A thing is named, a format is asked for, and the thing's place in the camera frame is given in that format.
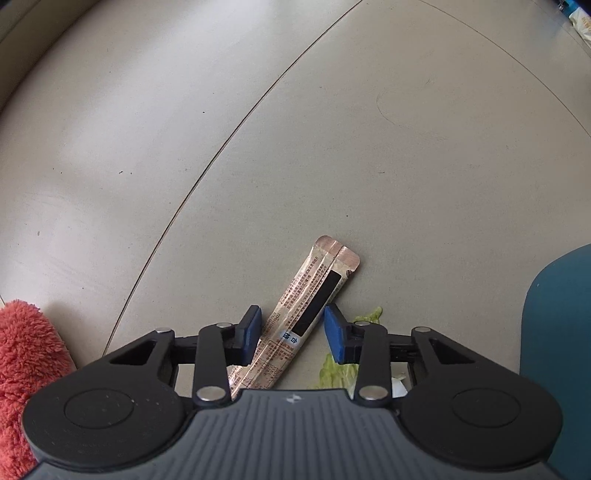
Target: gray ribbed plate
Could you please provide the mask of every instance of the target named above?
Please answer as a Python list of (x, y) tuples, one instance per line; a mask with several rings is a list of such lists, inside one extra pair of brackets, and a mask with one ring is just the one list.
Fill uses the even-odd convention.
[(28, 480), (557, 480), (543, 464), (470, 472), (412, 444), (393, 416), (363, 408), (344, 390), (245, 390), (229, 407), (204, 410), (169, 450), (110, 473), (42, 463)]

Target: green vegetable scrap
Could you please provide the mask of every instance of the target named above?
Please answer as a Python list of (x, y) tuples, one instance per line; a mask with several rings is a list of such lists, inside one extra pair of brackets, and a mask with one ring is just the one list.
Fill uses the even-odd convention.
[[(365, 317), (355, 317), (354, 322), (365, 320), (366, 322), (379, 324), (379, 317), (382, 314), (382, 311), (382, 307), (378, 307)], [(359, 365), (339, 365), (335, 362), (335, 359), (333, 359), (332, 354), (329, 353), (326, 355), (324, 365), (322, 365), (322, 369), (320, 370), (319, 381), (314, 388), (345, 388), (349, 390), (355, 386), (358, 372)]]

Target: blue object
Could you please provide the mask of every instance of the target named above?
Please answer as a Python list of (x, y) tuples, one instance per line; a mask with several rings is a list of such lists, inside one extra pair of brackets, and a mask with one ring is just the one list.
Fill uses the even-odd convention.
[(570, 14), (578, 9), (579, 4), (574, 0), (567, 0), (564, 3), (564, 8), (562, 9), (562, 13), (566, 15), (566, 18), (570, 17)]
[(236, 335), (244, 335), (240, 365), (249, 365), (255, 356), (256, 346), (261, 337), (262, 311), (258, 305), (251, 305), (236, 329)]
[(591, 245), (545, 267), (525, 298), (521, 375), (558, 401), (564, 424), (549, 463), (591, 479)]
[(324, 332), (329, 342), (330, 352), (338, 364), (345, 361), (345, 339), (346, 331), (341, 325), (340, 312), (332, 304), (324, 307)]

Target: plastic packet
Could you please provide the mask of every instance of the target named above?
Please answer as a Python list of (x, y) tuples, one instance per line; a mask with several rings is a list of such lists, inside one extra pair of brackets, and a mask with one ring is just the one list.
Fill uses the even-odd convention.
[(312, 247), (279, 303), (263, 327), (252, 362), (235, 367), (229, 375), (230, 391), (271, 388), (318, 323), (324, 306), (359, 266), (359, 256), (324, 235)]

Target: red towel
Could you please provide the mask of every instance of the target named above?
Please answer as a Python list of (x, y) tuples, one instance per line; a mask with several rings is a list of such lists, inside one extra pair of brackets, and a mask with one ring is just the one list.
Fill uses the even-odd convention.
[(72, 368), (64, 342), (37, 307), (14, 300), (0, 308), (0, 480), (17, 480), (35, 466), (22, 411), (31, 395)]

